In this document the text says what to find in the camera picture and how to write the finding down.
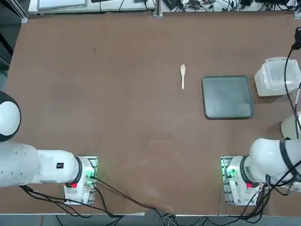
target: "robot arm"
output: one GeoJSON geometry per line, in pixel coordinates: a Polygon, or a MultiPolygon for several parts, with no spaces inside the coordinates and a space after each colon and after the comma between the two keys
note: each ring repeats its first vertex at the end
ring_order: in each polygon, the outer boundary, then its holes
{"type": "MultiPolygon", "coordinates": [[[[260,138],[253,142],[249,156],[235,156],[226,172],[234,204],[247,205],[252,197],[256,199],[260,184],[276,184],[301,160],[300,147],[301,140],[260,138]]],[[[301,191],[300,179],[301,165],[287,174],[281,184],[290,182],[284,187],[293,184],[295,191],[301,191]]]]}
{"type": "Polygon", "coordinates": [[[20,123],[17,102],[0,91],[0,187],[64,183],[65,198],[93,203],[95,180],[90,176],[96,176],[97,157],[90,160],[67,151],[37,150],[8,141],[17,133],[20,123]]]}

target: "black label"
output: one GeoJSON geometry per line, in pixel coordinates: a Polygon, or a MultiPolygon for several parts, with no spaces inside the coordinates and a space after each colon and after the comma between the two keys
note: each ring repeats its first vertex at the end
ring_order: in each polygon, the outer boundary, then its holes
{"type": "Polygon", "coordinates": [[[64,168],[64,163],[63,163],[63,162],[58,162],[58,163],[56,164],[56,168],[57,168],[57,169],[63,169],[63,168],[64,168]]]}

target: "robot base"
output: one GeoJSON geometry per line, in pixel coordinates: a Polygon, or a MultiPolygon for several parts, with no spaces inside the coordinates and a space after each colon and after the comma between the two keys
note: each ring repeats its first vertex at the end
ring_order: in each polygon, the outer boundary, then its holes
{"type": "Polygon", "coordinates": [[[259,186],[252,188],[241,177],[240,162],[242,156],[222,156],[222,174],[226,203],[232,205],[246,206],[251,198],[250,206],[256,205],[259,186]]]}
{"type": "MultiPolygon", "coordinates": [[[[89,178],[89,176],[97,176],[97,156],[79,156],[83,169],[81,178],[77,184],[71,186],[65,185],[64,192],[65,198],[75,200],[84,204],[92,204],[95,202],[96,180],[89,178]]],[[[66,201],[68,205],[80,205],[79,203],[66,201]]]]}

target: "floor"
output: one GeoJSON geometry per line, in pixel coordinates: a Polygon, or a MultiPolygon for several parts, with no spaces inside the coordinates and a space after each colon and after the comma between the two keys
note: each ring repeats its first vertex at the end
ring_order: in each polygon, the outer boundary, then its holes
{"type": "MultiPolygon", "coordinates": [[[[24,9],[29,6],[29,0],[20,0],[24,9]]],[[[21,20],[7,8],[0,5],[0,32],[7,39],[9,44],[14,47],[21,27],[21,20]]],[[[0,53],[8,59],[11,59],[8,52],[0,45],[0,53]]],[[[0,89],[5,83],[7,71],[6,66],[0,63],[0,89]]],[[[104,226],[114,220],[106,215],[93,215],[91,218],[74,218],[71,216],[59,215],[63,226],[104,226]]],[[[228,217],[210,217],[216,224],[225,224],[230,221],[228,217]]],[[[198,217],[180,217],[178,223],[183,226],[192,225],[197,222],[198,217]]],[[[159,216],[156,212],[150,210],[145,216],[126,216],[120,220],[118,226],[156,226],[159,224],[159,216]]],[[[238,221],[232,223],[232,226],[244,226],[247,222],[238,221]]],[[[0,226],[60,226],[54,215],[0,215],[0,226]]],[[[293,217],[263,217],[258,226],[301,226],[301,218],[293,217]]]]}
{"type": "MultiPolygon", "coordinates": [[[[105,226],[114,219],[109,218],[105,215],[93,215],[91,218],[75,218],[71,216],[59,215],[59,219],[63,226],[105,226]]],[[[178,218],[178,223],[182,226],[189,226],[198,221],[198,217],[181,217],[178,218]]],[[[228,223],[231,219],[228,217],[210,217],[212,222],[216,224],[228,223]]],[[[153,211],[146,213],[144,217],[141,216],[126,216],[122,218],[118,226],[157,226],[159,223],[159,217],[153,211]]],[[[54,215],[19,215],[19,216],[0,216],[1,226],[60,226],[54,215]]],[[[232,223],[231,226],[246,226],[247,222],[238,221],[232,223]]],[[[263,217],[258,226],[300,226],[300,218],[289,218],[289,217],[263,217]]],[[[210,222],[206,222],[205,226],[212,226],[210,222]]]]}

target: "brown table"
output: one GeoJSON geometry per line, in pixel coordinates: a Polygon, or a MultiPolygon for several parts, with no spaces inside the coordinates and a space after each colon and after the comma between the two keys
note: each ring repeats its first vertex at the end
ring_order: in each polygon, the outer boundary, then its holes
{"type": "MultiPolygon", "coordinates": [[[[31,17],[22,25],[6,89],[22,109],[14,140],[98,155],[99,175],[131,197],[176,214],[217,215],[220,157],[249,154],[259,137],[281,138],[289,104],[259,98],[253,76],[266,58],[287,56],[299,25],[283,12],[31,17]],[[226,74],[248,76],[252,119],[206,119],[202,78],[226,74]]],[[[300,60],[301,52],[292,57],[300,60]]],[[[63,196],[59,185],[33,187],[63,196]]],[[[144,210],[103,192],[115,213],[144,210]]],[[[0,194],[1,213],[61,212],[17,187],[0,194]]],[[[298,193],[273,194],[265,214],[300,216],[300,202],[298,193]]],[[[241,211],[223,203],[221,214],[241,211]]]]}

